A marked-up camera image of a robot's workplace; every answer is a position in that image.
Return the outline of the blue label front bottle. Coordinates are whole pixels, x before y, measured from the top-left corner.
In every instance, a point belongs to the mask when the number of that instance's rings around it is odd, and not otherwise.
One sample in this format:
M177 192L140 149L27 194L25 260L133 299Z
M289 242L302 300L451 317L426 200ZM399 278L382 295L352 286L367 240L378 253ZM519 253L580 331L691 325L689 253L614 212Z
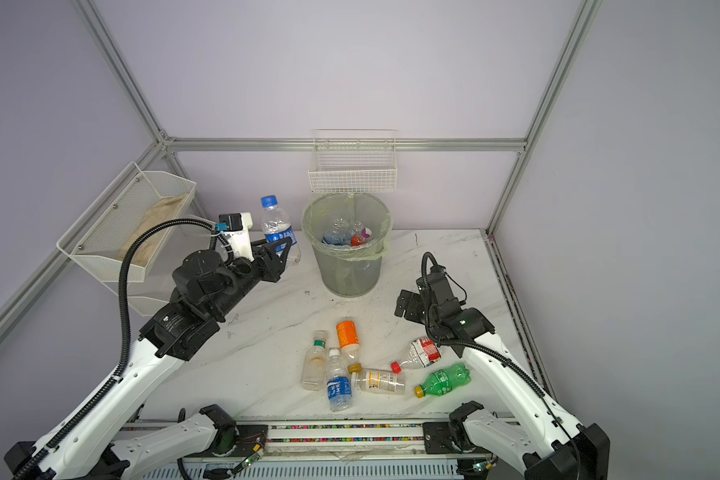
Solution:
M338 412L348 409L352 404L351 381L342 366L339 349L332 348L328 352L326 378L330 410Z

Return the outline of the blue label water bottle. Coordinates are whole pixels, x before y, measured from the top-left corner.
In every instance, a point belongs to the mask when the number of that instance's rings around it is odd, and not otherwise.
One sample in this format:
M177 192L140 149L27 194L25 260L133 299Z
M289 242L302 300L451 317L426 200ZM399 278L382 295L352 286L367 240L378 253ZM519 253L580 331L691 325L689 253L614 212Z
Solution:
M349 246L352 238L350 223L342 218L333 220L323 234L323 243L330 246Z

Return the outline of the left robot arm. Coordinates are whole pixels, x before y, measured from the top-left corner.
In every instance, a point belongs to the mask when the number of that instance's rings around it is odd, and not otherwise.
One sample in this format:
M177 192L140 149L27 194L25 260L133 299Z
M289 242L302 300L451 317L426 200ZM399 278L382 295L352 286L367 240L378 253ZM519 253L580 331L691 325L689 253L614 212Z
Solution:
M179 458L216 447L237 424L216 404L137 438L116 434L150 394L187 363L220 329L227 314L260 282L276 283L291 240L259 241L253 257L226 261L213 250L190 254L174 273L176 299L130 338L128 307L121 307L123 345L114 371L62 423L35 442L5 455L16 479L138 479Z

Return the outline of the green cap clear bottle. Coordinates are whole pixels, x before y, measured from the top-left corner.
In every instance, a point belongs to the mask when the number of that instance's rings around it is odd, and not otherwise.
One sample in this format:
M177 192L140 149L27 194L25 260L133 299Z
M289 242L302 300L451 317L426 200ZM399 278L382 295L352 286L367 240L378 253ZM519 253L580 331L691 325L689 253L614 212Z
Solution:
M313 334L312 345L305 354L301 373L300 385L305 390L317 391L325 386L327 337L325 330L317 330Z

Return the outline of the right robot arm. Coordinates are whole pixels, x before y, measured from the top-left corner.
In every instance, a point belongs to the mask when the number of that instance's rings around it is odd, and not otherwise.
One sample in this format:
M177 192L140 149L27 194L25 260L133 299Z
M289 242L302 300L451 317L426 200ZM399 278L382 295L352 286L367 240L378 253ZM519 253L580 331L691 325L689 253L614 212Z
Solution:
M437 345L451 348L514 415L510 425L476 407L458 408L451 436L462 447L485 449L526 479L605 479L611 442L597 424L580 422L520 366L496 327L453 293L450 279L431 272L403 290L395 314L424 326Z

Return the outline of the pepsi blue label bottle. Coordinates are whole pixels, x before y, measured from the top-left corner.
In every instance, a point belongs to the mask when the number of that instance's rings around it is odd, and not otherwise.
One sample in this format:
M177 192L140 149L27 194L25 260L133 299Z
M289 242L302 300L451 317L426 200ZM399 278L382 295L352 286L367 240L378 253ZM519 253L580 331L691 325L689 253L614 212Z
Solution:
M288 266L295 266L300 263L301 251L292 228L290 216L279 204L275 195L261 198L261 205L264 212L261 217L261 230L268 242L276 242L289 238L291 246L287 255Z

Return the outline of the orange label bottle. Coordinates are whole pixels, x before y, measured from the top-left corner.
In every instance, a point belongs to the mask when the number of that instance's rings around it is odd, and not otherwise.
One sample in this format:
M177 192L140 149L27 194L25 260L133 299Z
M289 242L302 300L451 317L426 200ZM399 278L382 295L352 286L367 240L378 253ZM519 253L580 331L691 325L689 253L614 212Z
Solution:
M341 355L347 365L360 363L360 342L353 320L343 320L336 325Z

